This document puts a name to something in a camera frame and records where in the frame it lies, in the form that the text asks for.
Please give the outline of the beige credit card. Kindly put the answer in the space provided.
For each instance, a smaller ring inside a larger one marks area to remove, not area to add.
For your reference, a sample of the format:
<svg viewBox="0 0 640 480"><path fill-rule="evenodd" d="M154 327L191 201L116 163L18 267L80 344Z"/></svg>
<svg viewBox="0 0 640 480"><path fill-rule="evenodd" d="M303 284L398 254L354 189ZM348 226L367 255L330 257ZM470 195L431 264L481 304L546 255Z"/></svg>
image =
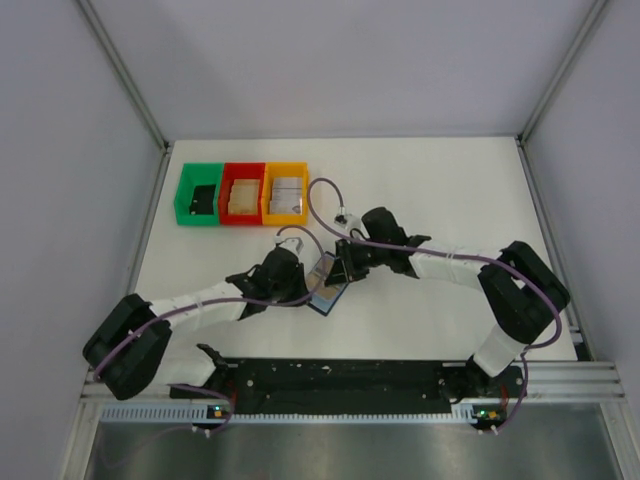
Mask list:
<svg viewBox="0 0 640 480"><path fill-rule="evenodd" d="M328 315L346 290L346 287L346 284L342 284L320 288L311 297L310 306L323 315Z"/></svg>

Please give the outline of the blue card holder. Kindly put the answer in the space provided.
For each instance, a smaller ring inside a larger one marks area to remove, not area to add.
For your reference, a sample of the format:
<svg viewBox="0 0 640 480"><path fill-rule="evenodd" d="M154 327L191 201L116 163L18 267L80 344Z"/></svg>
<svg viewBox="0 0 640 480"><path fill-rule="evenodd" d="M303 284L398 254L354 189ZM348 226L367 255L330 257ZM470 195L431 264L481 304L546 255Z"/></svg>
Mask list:
<svg viewBox="0 0 640 480"><path fill-rule="evenodd" d="M312 270L306 275L306 284L309 291L315 288L317 283L320 283L320 286L314 291L308 301L308 306L325 317L331 313L347 288L346 284L331 286L324 284L323 274L326 270L331 270L334 261L335 255L325 251Z"/></svg>

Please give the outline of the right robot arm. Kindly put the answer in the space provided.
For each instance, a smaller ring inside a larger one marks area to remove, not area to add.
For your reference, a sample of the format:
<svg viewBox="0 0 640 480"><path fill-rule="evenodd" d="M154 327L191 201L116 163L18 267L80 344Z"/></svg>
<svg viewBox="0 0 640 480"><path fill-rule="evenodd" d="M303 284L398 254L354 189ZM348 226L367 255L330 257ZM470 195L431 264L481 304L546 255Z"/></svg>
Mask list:
<svg viewBox="0 0 640 480"><path fill-rule="evenodd" d="M360 281L371 269L386 266L396 274L446 281L485 295L496 323L464 366L442 377L443 395L450 400L497 389L500 377L544 330L562 324L559 314L570 294L525 242L512 242L495 258L433 247L428 236L407 235L384 207L361 218L341 209L334 223L336 258L327 285Z"/></svg>

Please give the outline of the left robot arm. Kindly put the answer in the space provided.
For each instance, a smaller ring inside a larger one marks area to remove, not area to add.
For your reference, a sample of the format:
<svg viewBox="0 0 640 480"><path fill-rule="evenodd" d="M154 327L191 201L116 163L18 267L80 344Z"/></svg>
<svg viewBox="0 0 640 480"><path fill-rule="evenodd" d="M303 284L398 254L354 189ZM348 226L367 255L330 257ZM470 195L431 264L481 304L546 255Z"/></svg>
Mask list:
<svg viewBox="0 0 640 480"><path fill-rule="evenodd" d="M123 297L82 354L94 369L94 379L118 400L129 400L151 385L202 387L222 360L205 343L177 347L177 340L272 306L298 306L308 298L304 265L286 241L249 271L203 290L156 301L137 293Z"/></svg>

